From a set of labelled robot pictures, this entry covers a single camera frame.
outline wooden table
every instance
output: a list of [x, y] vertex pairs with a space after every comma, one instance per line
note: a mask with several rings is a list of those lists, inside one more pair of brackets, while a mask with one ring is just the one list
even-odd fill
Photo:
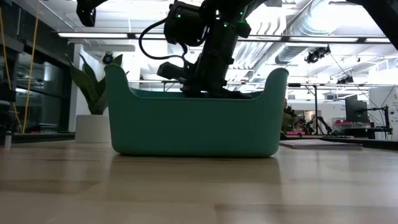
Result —
[[0, 150], [0, 221], [396, 223], [398, 154], [280, 148], [270, 159], [121, 157], [109, 144]]

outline glass wall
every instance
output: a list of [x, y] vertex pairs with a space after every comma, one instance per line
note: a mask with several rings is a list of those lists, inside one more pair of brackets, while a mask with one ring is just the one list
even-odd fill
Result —
[[[17, 101], [19, 119], [25, 118], [32, 56], [19, 54]], [[71, 78], [67, 67], [60, 68], [35, 56], [30, 80], [25, 133], [55, 133], [68, 129]]]

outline ceiling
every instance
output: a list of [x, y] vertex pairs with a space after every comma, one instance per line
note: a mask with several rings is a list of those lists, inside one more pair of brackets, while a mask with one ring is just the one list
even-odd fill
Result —
[[[184, 2], [200, 5], [202, 1], [185, 0]], [[14, 2], [26, 11], [35, 13], [35, 1], [14, 0]], [[59, 32], [142, 32], [147, 26], [165, 18], [169, 4], [172, 2], [169, 0], [109, 0], [97, 8], [96, 27], [84, 27], [75, 13], [75, 0], [40, 0], [39, 18]], [[261, 6], [248, 18], [252, 27], [251, 34], [384, 36], [372, 18], [359, 6], [339, 6], [332, 4], [329, 0], [313, 0], [307, 9], [302, 11], [308, 2], [310, 0], [296, 0], [295, 4], [283, 4], [282, 7]], [[162, 32], [162, 27], [152, 32]], [[157, 66], [162, 62], [143, 56], [135, 40], [79, 41], [87, 45], [85, 49], [89, 51], [94, 45], [99, 47], [135, 45], [137, 56], [140, 58], [141, 75], [146, 79], [157, 78], [154, 74]], [[171, 52], [176, 54], [180, 51], [179, 46], [170, 45], [164, 40], [149, 42], [145, 44], [149, 48], [148, 51], [154, 55], [167, 55]], [[346, 73], [354, 75], [356, 83], [369, 83], [369, 69], [386, 59], [398, 58], [397, 50], [392, 45], [331, 44], [331, 54], [339, 65], [330, 55], [309, 65], [303, 59], [308, 55], [309, 50], [314, 49], [314, 46], [293, 46], [297, 52], [289, 50], [291, 48], [292, 46], [285, 46], [285, 44], [240, 42], [234, 51], [235, 63], [230, 66], [226, 79], [265, 82], [273, 69], [285, 67], [290, 72], [289, 82], [336, 83], [337, 79], [344, 75], [341, 70], [343, 69]], [[275, 58], [280, 56], [281, 52], [287, 52], [292, 57], [288, 63], [275, 63]], [[200, 49], [190, 49], [189, 60], [196, 60], [199, 53]], [[260, 87], [244, 87], [246, 91], [257, 88]]]

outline computer monitor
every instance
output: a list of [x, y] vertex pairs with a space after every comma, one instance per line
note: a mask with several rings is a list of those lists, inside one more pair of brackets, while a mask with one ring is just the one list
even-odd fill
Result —
[[361, 109], [367, 109], [366, 102], [359, 100], [346, 99], [346, 119], [355, 123], [368, 123], [368, 112], [360, 112]]

